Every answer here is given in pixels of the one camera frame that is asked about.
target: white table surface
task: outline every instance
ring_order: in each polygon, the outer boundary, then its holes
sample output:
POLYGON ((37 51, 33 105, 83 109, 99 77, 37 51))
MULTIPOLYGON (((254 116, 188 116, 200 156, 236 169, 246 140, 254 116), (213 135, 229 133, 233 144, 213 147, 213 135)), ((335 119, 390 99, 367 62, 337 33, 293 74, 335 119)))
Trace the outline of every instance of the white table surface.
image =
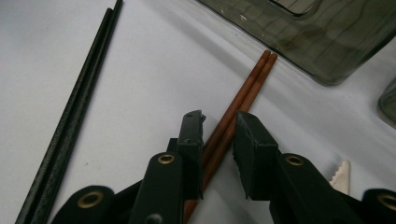
MULTIPOLYGON (((64 111, 107 7, 115 1, 0 2, 0 223, 13 223, 64 111)), ((201 109, 204 139, 265 50, 195 1, 125 1, 51 218, 79 189, 115 192, 201 109)), ((331 179, 351 161, 351 196, 396 190, 396 130, 376 102, 396 77, 391 41, 343 84, 323 87, 279 58, 250 113, 283 152, 331 179)), ((245 200, 231 151, 190 223, 272 223, 245 200)))

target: black chopsticks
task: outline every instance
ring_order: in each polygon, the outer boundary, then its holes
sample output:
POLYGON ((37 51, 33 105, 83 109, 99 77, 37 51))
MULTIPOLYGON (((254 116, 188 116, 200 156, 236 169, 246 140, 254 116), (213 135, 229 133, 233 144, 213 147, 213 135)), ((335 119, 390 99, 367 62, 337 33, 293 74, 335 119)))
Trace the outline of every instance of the black chopsticks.
POLYGON ((76 142, 88 102, 116 26, 122 0, 108 8, 93 40, 76 85, 23 203, 16 223, 46 223, 76 142))

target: chopsticks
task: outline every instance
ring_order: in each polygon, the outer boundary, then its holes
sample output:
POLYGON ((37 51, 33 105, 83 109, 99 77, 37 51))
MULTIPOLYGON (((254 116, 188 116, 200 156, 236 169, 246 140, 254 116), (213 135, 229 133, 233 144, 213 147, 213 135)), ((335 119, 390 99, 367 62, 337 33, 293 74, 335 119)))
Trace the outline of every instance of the chopsticks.
POLYGON ((108 8, 16 223, 46 223, 120 14, 108 8))
MULTIPOLYGON (((209 184, 214 173, 224 158, 235 133, 235 114, 238 110, 248 112, 267 79, 277 55, 266 50, 247 77, 244 85, 235 95, 219 124, 204 145, 202 165, 204 169, 203 190, 209 184)), ((189 200, 184 203, 185 223, 187 223, 198 201, 189 200)))

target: brown chopsticks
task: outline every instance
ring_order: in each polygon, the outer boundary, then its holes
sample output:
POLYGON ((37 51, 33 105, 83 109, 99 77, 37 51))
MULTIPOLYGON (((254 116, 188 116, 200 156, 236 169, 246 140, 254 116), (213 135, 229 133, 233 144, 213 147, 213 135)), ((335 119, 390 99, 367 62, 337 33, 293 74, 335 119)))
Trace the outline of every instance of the brown chopsticks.
MULTIPOLYGON (((235 133, 235 114, 238 110, 248 112, 267 79, 277 55, 266 50, 247 77, 244 85, 235 95, 219 124, 210 135, 204 146, 202 165, 204 169, 203 190, 209 184, 214 173, 224 158, 235 133)), ((198 201, 189 200, 184 203, 185 223, 187 223, 198 201)))

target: clamp jaw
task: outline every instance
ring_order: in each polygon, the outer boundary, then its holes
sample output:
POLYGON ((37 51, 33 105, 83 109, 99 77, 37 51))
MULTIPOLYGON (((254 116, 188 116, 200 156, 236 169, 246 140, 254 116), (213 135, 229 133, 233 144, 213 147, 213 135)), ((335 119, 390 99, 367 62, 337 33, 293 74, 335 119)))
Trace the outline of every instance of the clamp jaw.
POLYGON ((183 117, 178 138, 151 158, 143 180, 117 194, 89 186, 71 196, 52 223, 183 223, 183 202, 202 198, 203 122, 200 110, 183 117))
POLYGON ((275 224, 396 223, 395 192, 369 189, 361 202, 338 192, 309 159, 282 154, 249 113, 236 115, 233 155, 247 197, 270 201, 275 224))
MULTIPOLYGON (((202 198, 205 116, 183 118, 178 138, 151 158, 143 180, 117 194, 103 186, 76 192, 53 223, 183 223, 185 200, 202 198)), ((233 155, 246 197, 270 201, 275 224, 396 223, 396 192, 369 189, 361 201, 331 187, 309 159, 284 153, 255 116, 236 115, 233 155)))

